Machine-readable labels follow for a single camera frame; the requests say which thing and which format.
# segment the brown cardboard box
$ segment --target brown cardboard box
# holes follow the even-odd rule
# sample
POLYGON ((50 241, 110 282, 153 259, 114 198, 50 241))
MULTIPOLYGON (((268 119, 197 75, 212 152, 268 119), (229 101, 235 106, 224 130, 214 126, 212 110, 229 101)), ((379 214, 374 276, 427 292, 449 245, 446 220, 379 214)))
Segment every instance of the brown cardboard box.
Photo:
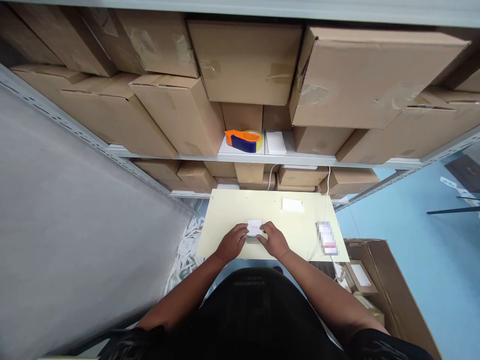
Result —
POLYGON ((195 79, 200 76, 182 13, 127 9, 115 12, 145 70, 195 79))
POLYGON ((262 163, 235 162, 235 172, 240 184, 262 184, 264 179, 262 163))
POLYGON ((134 163, 155 180, 182 181, 177 176, 182 164, 181 160, 145 159, 136 160, 134 163))
POLYGON ((144 75, 130 86, 180 154, 217 156, 224 119, 220 104, 209 101, 202 79, 144 75))
POLYGON ((263 107, 263 129, 292 131, 289 107, 265 105, 263 107))
POLYGON ((467 27, 449 27, 441 26, 436 29, 440 33, 448 34, 453 37, 470 41, 470 45, 463 49, 463 51, 433 80, 430 85, 447 85, 445 82, 455 78, 462 74, 465 70, 460 70, 463 64, 467 63, 469 58, 480 50, 480 29, 467 28, 467 27))
POLYGON ((191 188, 187 186, 186 183, 183 181, 175 181, 175 180, 160 180, 160 182, 169 188, 171 191, 193 191, 191 188))
POLYGON ((468 43, 440 32, 309 27, 292 124, 384 129, 468 43))
POLYGON ((313 193, 315 191, 315 186, 286 186, 280 185, 277 183, 276 191, 291 191, 299 193, 313 193))
POLYGON ((301 25, 188 20, 208 98, 286 105, 301 25))
POLYGON ((36 64, 64 63, 10 8, 0 3, 0 37, 36 64))
POLYGON ((360 295, 371 295, 379 292, 361 260, 350 260, 345 265, 348 269, 346 280, 353 292, 359 292, 360 295))
POLYGON ((335 155, 353 132, 348 127, 295 126, 295 149, 298 153, 335 155))
POLYGON ((384 130, 356 130, 337 152, 342 163, 422 158, 480 125, 480 94, 429 87, 384 130))
POLYGON ((204 161, 208 172, 213 177, 236 178, 235 164, 233 162, 224 161, 204 161))
POLYGON ((71 115, 107 143, 134 154, 174 158, 175 148, 129 87, 136 77, 126 72, 92 76, 61 93, 73 100, 71 115))
POLYGON ((75 101, 72 104, 72 100, 63 96, 60 90, 69 89, 72 85, 91 76, 83 72, 69 70, 65 66, 56 65, 17 65, 10 70, 72 116, 74 114, 71 110, 76 107, 75 101))
POLYGON ((281 167, 278 183, 284 186, 317 186, 329 174, 329 168, 319 166, 315 170, 281 167))
POLYGON ((239 181, 237 177, 223 177, 223 176, 215 176, 216 182, 220 185, 238 185, 239 181))
POLYGON ((184 161, 177 173, 191 191, 210 194, 217 188, 217 181, 210 175, 203 161, 184 161))
POLYGON ((270 173, 270 170, 272 170, 272 168, 273 168, 272 173, 278 173, 281 167, 282 167, 282 165, 280 165, 280 164, 265 164, 265 167, 263 168, 263 171, 265 173, 270 173))
MULTIPOLYGON (((327 179, 325 177, 320 183, 322 194, 327 192, 327 179)), ((371 168, 331 167, 328 194, 360 194, 379 182, 379 177, 371 168)))
POLYGON ((103 7, 78 9, 118 70, 134 74, 147 73, 113 9, 103 7))
POLYGON ((442 356, 385 240, 344 239, 348 255, 361 260, 378 293, 368 300, 385 315, 385 328, 395 338, 415 344, 435 359, 442 356))
POLYGON ((262 131, 263 105, 221 102, 226 130, 262 131))
POLYGON ((275 190, 275 186, 277 184, 277 176, 273 173, 270 179, 270 173, 263 173, 263 178, 261 184, 255 183, 240 183, 240 190, 261 190, 269 191, 275 190))
POLYGON ((73 6, 10 3, 70 70, 111 77, 118 71, 73 6))

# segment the blue floor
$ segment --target blue floor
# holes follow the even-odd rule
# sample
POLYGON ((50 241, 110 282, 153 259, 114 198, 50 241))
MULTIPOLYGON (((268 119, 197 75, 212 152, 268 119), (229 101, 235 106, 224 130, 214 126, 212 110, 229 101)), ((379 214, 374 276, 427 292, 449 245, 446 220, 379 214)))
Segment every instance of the blue floor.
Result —
MULTIPOLYGON (((391 173, 377 172, 381 179, 391 173)), ((344 238, 388 241, 443 358, 476 359, 480 354, 480 219, 476 212, 426 214, 468 206, 440 177, 458 183, 441 163, 434 163, 340 210, 337 217, 344 238)), ((200 212, 205 213, 207 206, 204 201, 200 212)), ((261 263, 277 265, 276 261, 234 260, 217 281, 236 269, 261 263)))

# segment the gray wall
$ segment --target gray wall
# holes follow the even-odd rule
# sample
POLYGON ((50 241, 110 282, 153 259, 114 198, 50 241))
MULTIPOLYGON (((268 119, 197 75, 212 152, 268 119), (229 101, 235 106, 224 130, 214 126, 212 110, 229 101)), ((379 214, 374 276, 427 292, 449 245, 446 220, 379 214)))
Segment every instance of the gray wall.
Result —
POLYGON ((191 214, 0 87, 0 359, 156 302, 191 214))

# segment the table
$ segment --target table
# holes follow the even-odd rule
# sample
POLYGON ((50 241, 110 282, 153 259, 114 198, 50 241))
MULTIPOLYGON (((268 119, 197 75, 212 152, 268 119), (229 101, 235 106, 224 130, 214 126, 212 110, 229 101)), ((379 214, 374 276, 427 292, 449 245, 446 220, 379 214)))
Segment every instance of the table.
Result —
MULTIPOLYGON (((309 260, 314 253, 319 237, 317 221, 330 222, 338 246, 334 261, 349 262, 347 249, 340 231, 337 216, 330 197, 318 192, 257 191, 213 189, 200 236, 197 256, 208 257, 220 241, 236 224, 247 220, 271 221, 282 231, 290 248, 302 258, 309 260), (303 212, 282 210, 282 198, 302 200, 303 212)), ((245 243, 239 259, 274 259, 261 244, 245 243)), ((323 255, 318 246, 312 261, 332 261, 323 255)))

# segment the white cable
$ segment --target white cable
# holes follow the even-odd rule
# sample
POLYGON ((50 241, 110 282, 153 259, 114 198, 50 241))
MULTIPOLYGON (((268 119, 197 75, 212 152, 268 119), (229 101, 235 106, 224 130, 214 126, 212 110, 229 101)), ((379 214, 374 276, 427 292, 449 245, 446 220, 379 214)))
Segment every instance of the white cable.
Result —
POLYGON ((270 169, 270 177, 268 178, 268 187, 266 188, 267 191, 270 189, 270 183, 272 182, 272 171, 274 170, 274 167, 276 167, 277 165, 280 165, 280 164, 275 164, 270 169))

